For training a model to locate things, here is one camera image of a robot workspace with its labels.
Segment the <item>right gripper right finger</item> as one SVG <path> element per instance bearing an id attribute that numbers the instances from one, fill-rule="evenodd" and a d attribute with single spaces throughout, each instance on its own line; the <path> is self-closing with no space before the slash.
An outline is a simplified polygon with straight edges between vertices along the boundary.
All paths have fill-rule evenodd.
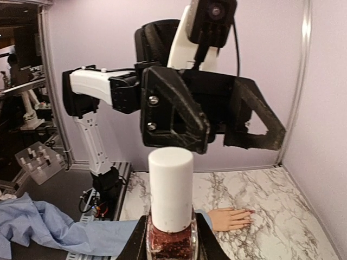
<path id="1" fill-rule="evenodd" d="M 201 213 L 196 213 L 198 231 L 199 260 L 230 260 L 218 243 L 207 221 Z"/>

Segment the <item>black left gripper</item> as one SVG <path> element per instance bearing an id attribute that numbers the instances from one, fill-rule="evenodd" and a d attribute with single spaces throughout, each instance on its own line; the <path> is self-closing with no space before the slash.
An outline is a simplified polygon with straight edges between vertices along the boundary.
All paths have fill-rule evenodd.
<path id="1" fill-rule="evenodd" d="M 282 147 L 286 129 L 252 79 L 151 66 L 143 70 L 141 89 L 140 130 L 147 147 L 205 154 L 225 127 L 224 146 Z"/>

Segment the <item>red nail polish bottle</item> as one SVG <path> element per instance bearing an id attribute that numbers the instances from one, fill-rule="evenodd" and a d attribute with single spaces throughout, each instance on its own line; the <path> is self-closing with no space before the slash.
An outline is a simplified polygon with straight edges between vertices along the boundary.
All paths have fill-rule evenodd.
<path id="1" fill-rule="evenodd" d="M 198 231 L 195 213 L 192 213 L 191 224 L 176 233 L 157 229 L 149 215 L 146 224 L 146 256 L 153 260 L 197 259 Z"/>

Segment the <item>blue sleeved forearm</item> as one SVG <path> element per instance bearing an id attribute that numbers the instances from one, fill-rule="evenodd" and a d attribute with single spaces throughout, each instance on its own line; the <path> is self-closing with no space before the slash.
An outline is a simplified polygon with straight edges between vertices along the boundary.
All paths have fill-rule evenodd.
<path id="1" fill-rule="evenodd" d="M 1 259 L 12 259 L 11 243 L 31 241 L 53 249 L 91 256 L 119 256 L 137 220 L 75 222 L 55 205 L 1 196 Z"/>

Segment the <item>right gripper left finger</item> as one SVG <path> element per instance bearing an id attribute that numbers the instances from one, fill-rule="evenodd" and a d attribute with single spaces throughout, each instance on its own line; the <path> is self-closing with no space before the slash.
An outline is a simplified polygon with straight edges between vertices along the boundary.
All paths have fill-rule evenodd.
<path id="1" fill-rule="evenodd" d="M 147 215 L 141 216 L 130 238 L 116 260 L 147 260 L 146 229 Z"/>

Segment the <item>mannequin hand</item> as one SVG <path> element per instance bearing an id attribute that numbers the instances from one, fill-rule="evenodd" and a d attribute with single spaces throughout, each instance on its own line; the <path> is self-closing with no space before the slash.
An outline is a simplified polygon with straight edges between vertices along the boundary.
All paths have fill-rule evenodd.
<path id="1" fill-rule="evenodd" d="M 227 232 L 247 228 L 253 222 L 251 218 L 254 210 L 233 208 L 214 209 L 208 212 L 211 219 L 212 230 Z"/>

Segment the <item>white cap with brush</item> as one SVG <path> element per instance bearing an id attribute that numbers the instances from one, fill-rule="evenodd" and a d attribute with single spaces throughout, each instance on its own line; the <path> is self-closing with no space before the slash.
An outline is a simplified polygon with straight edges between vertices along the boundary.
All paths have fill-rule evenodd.
<path id="1" fill-rule="evenodd" d="M 167 233 L 186 229 L 192 220 L 193 154 L 165 147 L 148 156 L 153 225 Z"/>

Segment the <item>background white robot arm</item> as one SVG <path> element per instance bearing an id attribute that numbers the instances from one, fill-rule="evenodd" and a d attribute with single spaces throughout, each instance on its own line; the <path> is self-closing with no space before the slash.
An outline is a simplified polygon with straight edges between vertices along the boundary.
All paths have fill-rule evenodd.
<path id="1" fill-rule="evenodd" d="M 40 102 L 32 89 L 22 92 L 21 97 L 25 107 L 25 114 L 23 116 L 24 124 L 20 129 L 22 131 L 35 130 L 45 122 L 45 119 L 39 119 L 36 114 Z"/>

